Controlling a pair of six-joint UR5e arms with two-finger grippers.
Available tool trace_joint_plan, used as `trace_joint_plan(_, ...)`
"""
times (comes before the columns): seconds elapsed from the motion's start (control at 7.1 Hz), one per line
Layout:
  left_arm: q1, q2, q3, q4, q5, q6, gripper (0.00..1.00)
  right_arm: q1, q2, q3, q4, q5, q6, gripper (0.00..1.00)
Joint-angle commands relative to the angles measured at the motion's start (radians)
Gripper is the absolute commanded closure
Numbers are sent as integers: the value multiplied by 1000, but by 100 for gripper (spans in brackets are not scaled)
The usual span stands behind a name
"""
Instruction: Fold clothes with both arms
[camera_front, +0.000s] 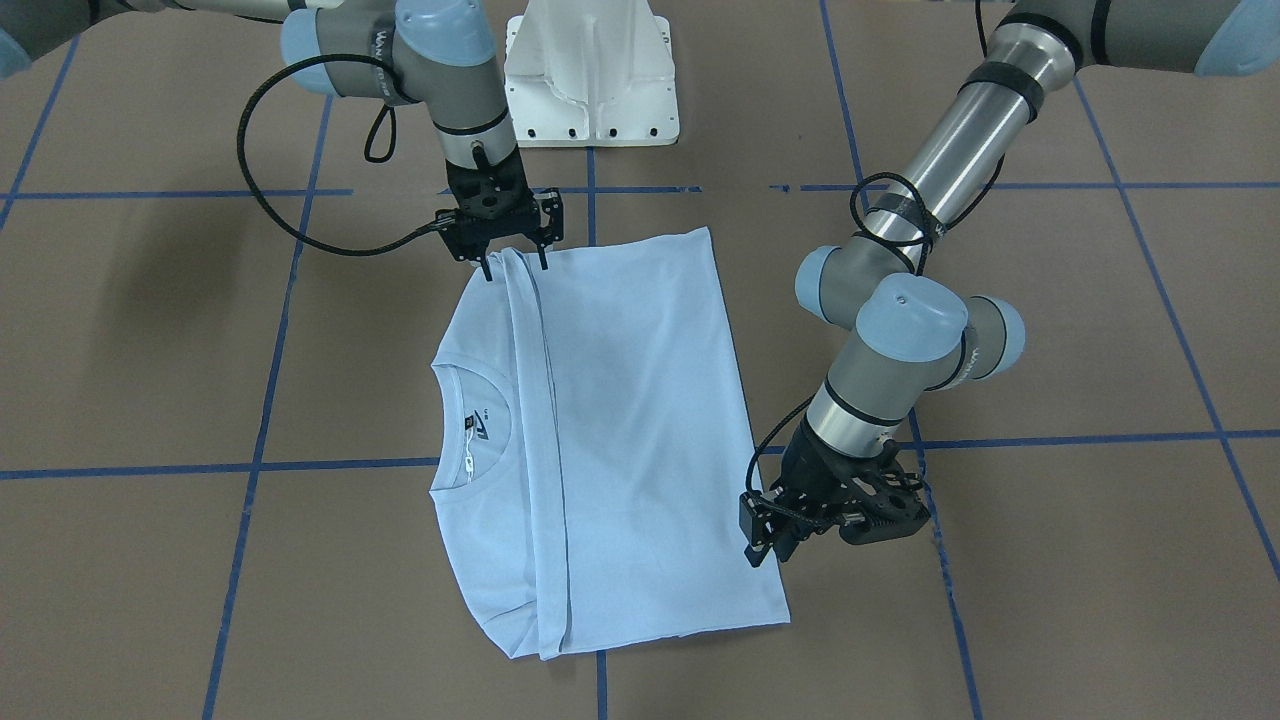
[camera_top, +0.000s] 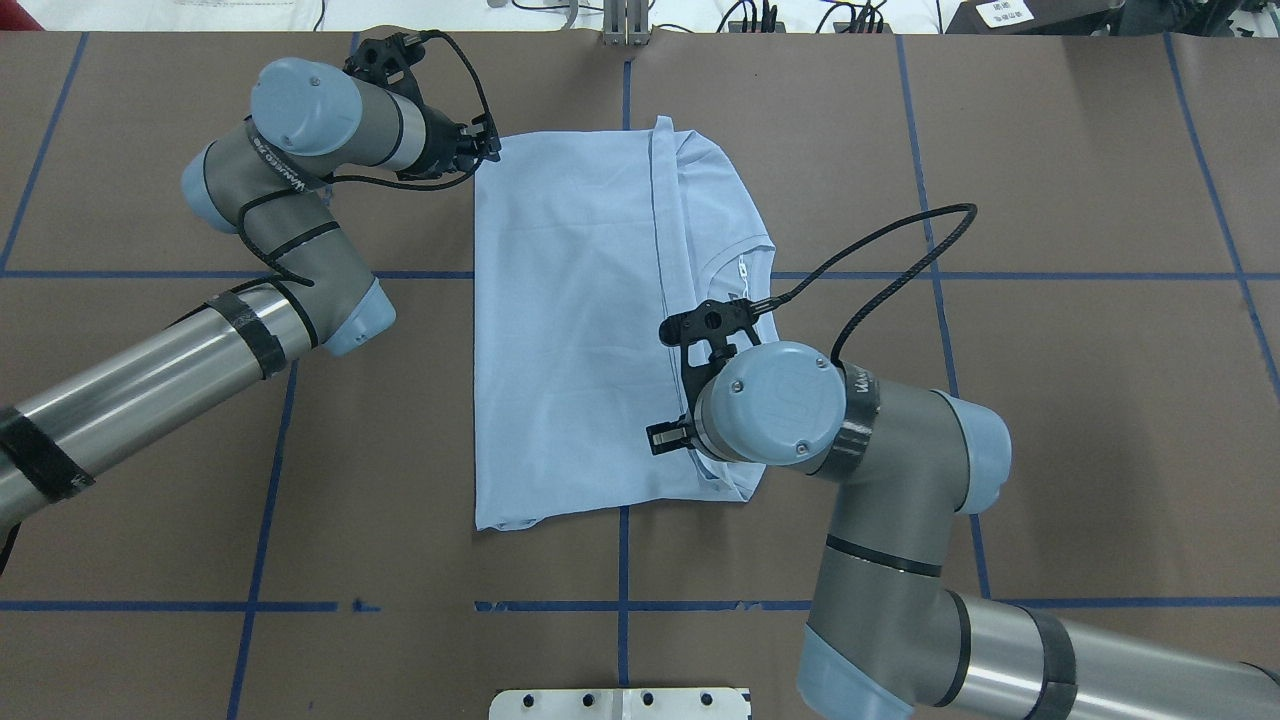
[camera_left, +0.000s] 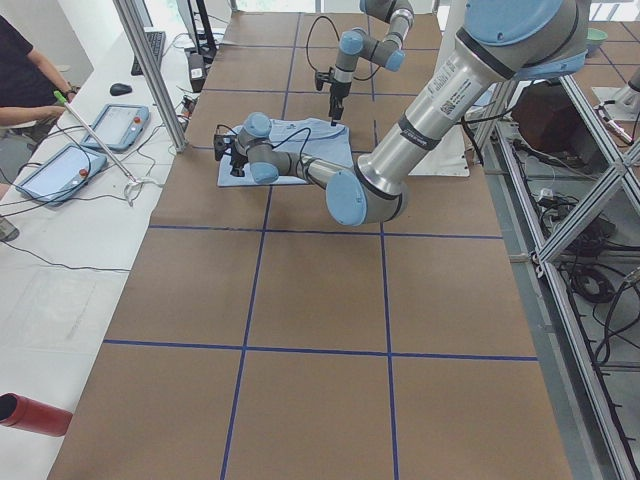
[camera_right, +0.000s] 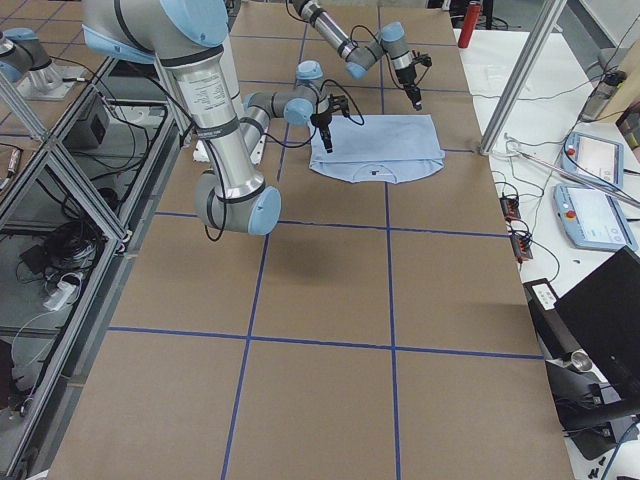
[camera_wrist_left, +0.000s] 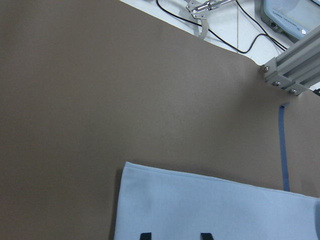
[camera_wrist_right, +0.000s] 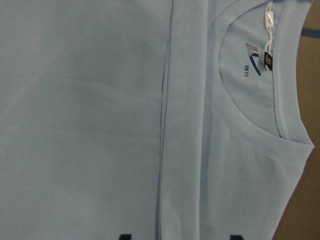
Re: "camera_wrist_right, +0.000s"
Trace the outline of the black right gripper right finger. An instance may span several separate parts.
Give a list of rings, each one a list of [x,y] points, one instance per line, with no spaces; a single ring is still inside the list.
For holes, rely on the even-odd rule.
[[[231,234],[229,240],[244,240],[244,238],[241,235]]]

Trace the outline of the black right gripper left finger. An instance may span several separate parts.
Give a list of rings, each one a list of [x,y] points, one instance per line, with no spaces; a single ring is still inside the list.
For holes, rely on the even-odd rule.
[[[132,240],[132,235],[130,233],[121,234],[118,240]]]

